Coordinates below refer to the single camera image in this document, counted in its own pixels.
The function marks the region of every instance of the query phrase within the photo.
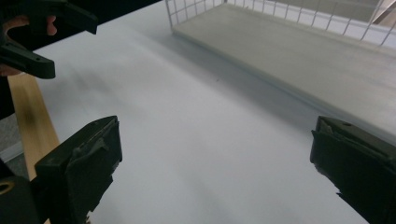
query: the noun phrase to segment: wooden plank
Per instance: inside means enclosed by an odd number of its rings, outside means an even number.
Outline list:
[[[26,166],[30,179],[35,178],[35,164],[59,146],[35,77],[28,75],[8,78],[15,114],[21,132]]]

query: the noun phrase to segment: white tabletop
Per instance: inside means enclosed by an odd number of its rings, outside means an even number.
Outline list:
[[[64,141],[117,115],[123,162],[94,224],[366,223],[309,161],[320,112],[172,35],[164,2],[37,53]]]

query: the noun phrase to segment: metal wire grid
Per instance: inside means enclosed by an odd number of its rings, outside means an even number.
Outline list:
[[[396,49],[396,21],[389,26],[374,24],[375,14],[379,11],[392,14],[390,8],[362,2],[351,2],[346,0],[318,0],[314,8],[304,7],[304,1],[308,0],[165,0],[171,26],[189,20],[205,11],[221,4],[232,4],[245,7],[264,14],[273,15],[289,21],[296,21],[312,27],[357,38],[371,42],[378,46],[386,46]],[[319,9],[326,3],[330,12],[321,12]],[[337,11],[345,7],[351,7],[349,16],[340,16]],[[373,16],[368,21],[354,19],[363,10],[370,10]]]

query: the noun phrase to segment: black plastic part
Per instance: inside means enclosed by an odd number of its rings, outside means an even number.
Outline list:
[[[68,3],[66,0],[29,0],[23,10],[30,20],[33,34],[47,34],[47,17],[56,16],[81,30],[96,34],[98,19],[91,12]]]
[[[396,223],[396,147],[338,119],[319,117],[310,160],[371,224]]]
[[[49,188],[51,223],[80,224],[99,204],[121,161],[117,117],[94,121],[35,165]]]
[[[13,19],[16,16],[27,15],[33,34],[47,34],[47,17],[57,16],[64,18],[70,25],[96,34],[98,19],[91,12],[68,3],[66,0],[21,0],[13,5],[0,7],[0,23]],[[34,54],[5,39],[0,35],[0,63],[26,72],[40,78],[54,78],[54,62]]]
[[[14,176],[14,173],[6,166],[3,160],[0,158],[0,179]]]
[[[7,42],[0,46],[0,63],[44,79],[55,78],[55,63],[38,54]]]
[[[0,179],[1,224],[42,223],[29,184],[27,179],[20,176]]]
[[[7,77],[0,77],[0,119],[4,119],[15,112],[12,102],[11,89]]]
[[[50,189],[41,183],[37,177],[30,182],[30,187],[35,201],[37,217],[40,223],[44,223],[49,218],[52,207]]]

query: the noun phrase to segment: white wire rack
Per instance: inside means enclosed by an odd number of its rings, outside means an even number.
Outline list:
[[[232,4],[295,21],[378,46],[396,49],[396,20],[378,24],[386,15],[396,18],[389,0],[165,0],[171,27],[221,4]]]

